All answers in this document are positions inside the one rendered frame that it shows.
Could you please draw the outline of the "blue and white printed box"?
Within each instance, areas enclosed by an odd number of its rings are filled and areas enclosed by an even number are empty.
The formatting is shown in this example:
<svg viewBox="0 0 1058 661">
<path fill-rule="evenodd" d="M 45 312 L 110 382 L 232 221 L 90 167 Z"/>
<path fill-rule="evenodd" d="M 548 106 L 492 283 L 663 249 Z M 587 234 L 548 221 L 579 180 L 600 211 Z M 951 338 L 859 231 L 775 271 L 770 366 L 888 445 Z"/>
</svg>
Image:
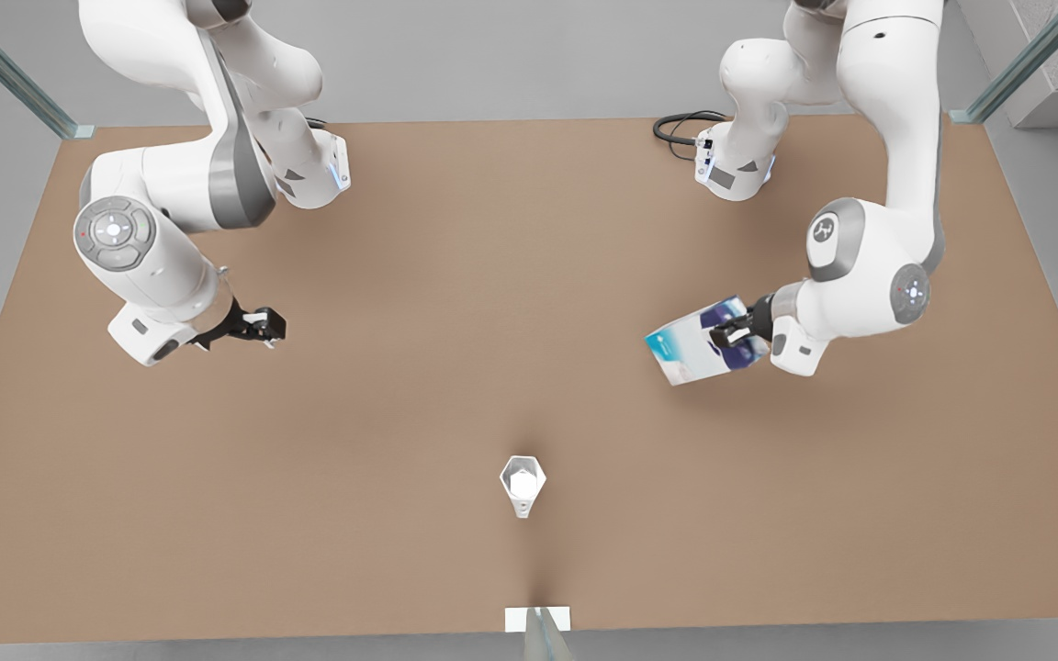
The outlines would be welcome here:
<svg viewBox="0 0 1058 661">
<path fill-rule="evenodd" d="M 646 337 L 649 350 L 674 386 L 740 371 L 767 355 L 768 343 L 747 336 L 734 346 L 718 346 L 710 330 L 746 314 L 747 306 L 738 297 L 723 298 L 652 331 Z"/>
</svg>

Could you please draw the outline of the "white hexagonal cup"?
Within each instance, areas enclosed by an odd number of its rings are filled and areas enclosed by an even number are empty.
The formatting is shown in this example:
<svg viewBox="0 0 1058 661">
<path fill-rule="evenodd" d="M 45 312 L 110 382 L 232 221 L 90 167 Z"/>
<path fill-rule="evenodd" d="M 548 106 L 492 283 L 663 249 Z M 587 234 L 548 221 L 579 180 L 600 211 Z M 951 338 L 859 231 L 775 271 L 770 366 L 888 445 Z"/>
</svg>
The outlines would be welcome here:
<svg viewBox="0 0 1058 661">
<path fill-rule="evenodd" d="M 517 519 L 528 519 L 530 511 L 546 483 L 545 469 L 537 457 L 514 455 L 501 469 L 500 482 Z"/>
</svg>

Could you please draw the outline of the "silver frame post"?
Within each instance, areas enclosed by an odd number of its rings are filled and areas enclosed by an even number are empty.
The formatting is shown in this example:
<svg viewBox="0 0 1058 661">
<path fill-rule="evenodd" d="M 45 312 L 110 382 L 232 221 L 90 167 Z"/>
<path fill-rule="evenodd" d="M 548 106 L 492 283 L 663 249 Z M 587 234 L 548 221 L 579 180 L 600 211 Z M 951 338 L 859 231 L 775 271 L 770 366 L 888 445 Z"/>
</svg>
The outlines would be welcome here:
<svg viewBox="0 0 1058 661">
<path fill-rule="evenodd" d="M 1002 73 L 992 76 L 987 71 L 990 79 L 988 79 L 986 87 L 983 91 L 975 93 L 973 99 L 953 106 L 950 112 L 951 120 L 956 124 L 984 124 L 993 116 L 1007 118 L 1000 112 L 1004 102 L 1008 100 L 1018 87 L 1030 78 L 1033 72 L 1041 68 L 1041 65 L 1055 50 L 1058 50 L 1058 13 L 1052 18 L 1050 24 L 1037 34 L 1029 45 L 1024 47 L 1013 59 L 1013 62 L 1004 68 Z"/>
<path fill-rule="evenodd" d="M 89 140 L 96 133 L 96 126 L 79 124 L 63 110 L 62 106 L 43 91 L 0 49 L 0 85 L 17 100 L 41 121 L 56 137 L 63 140 Z"/>
<path fill-rule="evenodd" d="M 504 608 L 507 634 L 523 634 L 523 661 L 574 661 L 564 640 L 571 631 L 570 606 Z"/>
</svg>

